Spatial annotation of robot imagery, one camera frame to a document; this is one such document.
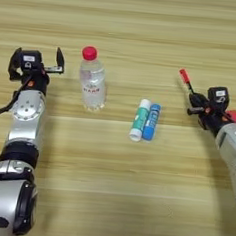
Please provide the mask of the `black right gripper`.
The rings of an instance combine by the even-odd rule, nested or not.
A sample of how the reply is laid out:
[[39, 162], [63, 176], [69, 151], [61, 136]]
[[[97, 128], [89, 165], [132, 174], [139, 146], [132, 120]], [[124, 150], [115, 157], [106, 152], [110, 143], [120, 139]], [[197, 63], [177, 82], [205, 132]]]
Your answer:
[[217, 136], [223, 126], [232, 123], [227, 115], [215, 112], [211, 108], [205, 108], [209, 100], [201, 93], [191, 93], [189, 99], [193, 108], [187, 109], [188, 115], [197, 115], [200, 126], [204, 130], [209, 130], [214, 137]]

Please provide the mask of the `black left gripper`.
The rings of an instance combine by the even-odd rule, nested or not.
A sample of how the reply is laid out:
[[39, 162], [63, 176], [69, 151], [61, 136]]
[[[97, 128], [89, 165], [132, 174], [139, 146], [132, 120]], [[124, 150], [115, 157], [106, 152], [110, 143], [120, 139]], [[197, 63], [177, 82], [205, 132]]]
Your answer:
[[[19, 47], [15, 50], [9, 61], [8, 73], [11, 81], [18, 81], [21, 79], [21, 75], [17, 70], [21, 67], [20, 57], [21, 57], [22, 48]], [[56, 63], [59, 68], [60, 73], [65, 71], [65, 63], [63, 52], [60, 48], [57, 48], [57, 58]], [[43, 94], [47, 93], [47, 86], [50, 84], [49, 74], [46, 68], [41, 65], [40, 67], [21, 67], [22, 71], [22, 89], [23, 91], [27, 90], [36, 90]]]

